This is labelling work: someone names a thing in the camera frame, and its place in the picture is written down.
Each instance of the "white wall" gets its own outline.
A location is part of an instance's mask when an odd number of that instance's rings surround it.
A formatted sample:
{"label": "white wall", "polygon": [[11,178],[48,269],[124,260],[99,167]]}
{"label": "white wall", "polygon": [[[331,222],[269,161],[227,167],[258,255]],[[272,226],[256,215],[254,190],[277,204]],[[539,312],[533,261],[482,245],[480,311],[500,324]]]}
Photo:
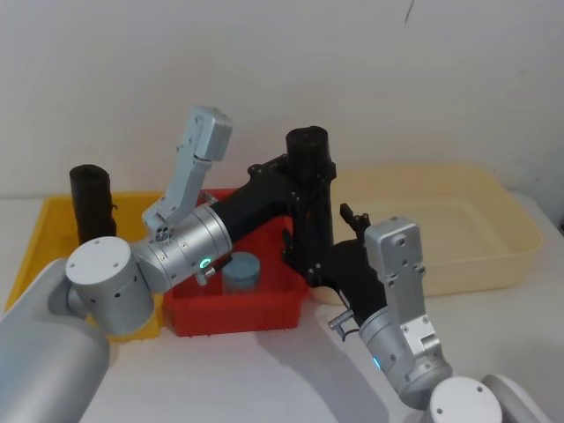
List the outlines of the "white wall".
{"label": "white wall", "polygon": [[0,195],[167,184],[189,106],[236,130],[208,186],[318,124],[342,166],[466,160],[564,214],[561,0],[0,0]]}

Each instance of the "yellow tray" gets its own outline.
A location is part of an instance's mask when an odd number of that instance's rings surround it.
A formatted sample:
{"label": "yellow tray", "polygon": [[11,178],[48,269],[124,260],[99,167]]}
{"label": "yellow tray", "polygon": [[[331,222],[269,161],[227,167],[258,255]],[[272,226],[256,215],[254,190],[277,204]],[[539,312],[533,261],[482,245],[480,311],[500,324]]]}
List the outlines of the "yellow tray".
{"label": "yellow tray", "polygon": [[[535,223],[497,179],[470,165],[339,169],[331,202],[335,242],[354,236],[339,217],[341,203],[368,213],[373,223],[394,215],[418,222],[428,295],[517,284],[543,243]],[[340,303],[327,292],[314,296]]]}
{"label": "yellow tray", "polygon": [[[145,237],[141,213],[159,198],[158,192],[112,193],[117,209],[114,220],[117,236],[126,241],[138,241]],[[53,260],[68,257],[78,247],[77,223],[71,196],[50,197],[43,202],[41,213],[26,256],[19,267],[16,282],[10,291],[5,309],[8,310],[33,282],[39,272]],[[149,323],[127,337],[112,337],[114,341],[156,338],[160,334],[162,319],[162,295],[155,295],[155,313]]]}

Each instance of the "white tabletop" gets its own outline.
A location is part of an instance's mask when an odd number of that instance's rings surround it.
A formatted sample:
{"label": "white tabletop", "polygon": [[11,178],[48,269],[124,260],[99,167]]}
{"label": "white tabletop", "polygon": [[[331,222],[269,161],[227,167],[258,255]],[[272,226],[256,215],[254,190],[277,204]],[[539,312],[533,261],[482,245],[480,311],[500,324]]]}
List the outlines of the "white tabletop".
{"label": "white tabletop", "polygon": [[[564,238],[517,195],[545,236],[521,285],[427,300],[443,350],[460,375],[505,374],[554,421],[564,416]],[[4,304],[41,200],[0,200]],[[134,341],[112,367],[83,423],[415,422],[358,336],[341,343],[326,322],[340,308],[307,302],[296,330]]]}

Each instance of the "red tray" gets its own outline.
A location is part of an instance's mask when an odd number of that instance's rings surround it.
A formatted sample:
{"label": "red tray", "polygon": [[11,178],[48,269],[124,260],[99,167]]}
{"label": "red tray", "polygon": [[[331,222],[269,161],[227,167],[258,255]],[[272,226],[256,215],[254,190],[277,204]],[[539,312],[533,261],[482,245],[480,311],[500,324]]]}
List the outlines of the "red tray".
{"label": "red tray", "polygon": [[[232,189],[210,189],[217,198]],[[223,294],[221,272],[199,286],[189,278],[165,294],[163,312],[178,337],[295,328],[307,286],[303,278],[282,262],[282,231],[292,222],[277,218],[234,245],[261,261],[258,288],[252,293]]]}

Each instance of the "cream plastic tray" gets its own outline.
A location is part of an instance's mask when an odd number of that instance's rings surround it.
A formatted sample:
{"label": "cream plastic tray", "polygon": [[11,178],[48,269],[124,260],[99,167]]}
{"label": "cream plastic tray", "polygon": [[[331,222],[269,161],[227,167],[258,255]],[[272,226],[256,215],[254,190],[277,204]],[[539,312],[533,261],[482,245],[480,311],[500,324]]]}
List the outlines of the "cream plastic tray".
{"label": "cream plastic tray", "polygon": [[[542,246],[535,223],[496,178],[463,164],[338,169],[331,184],[335,242],[353,231],[338,214],[348,203],[372,223],[403,215],[421,229],[425,294],[464,293],[523,280]],[[323,302],[336,295],[317,291]]]}

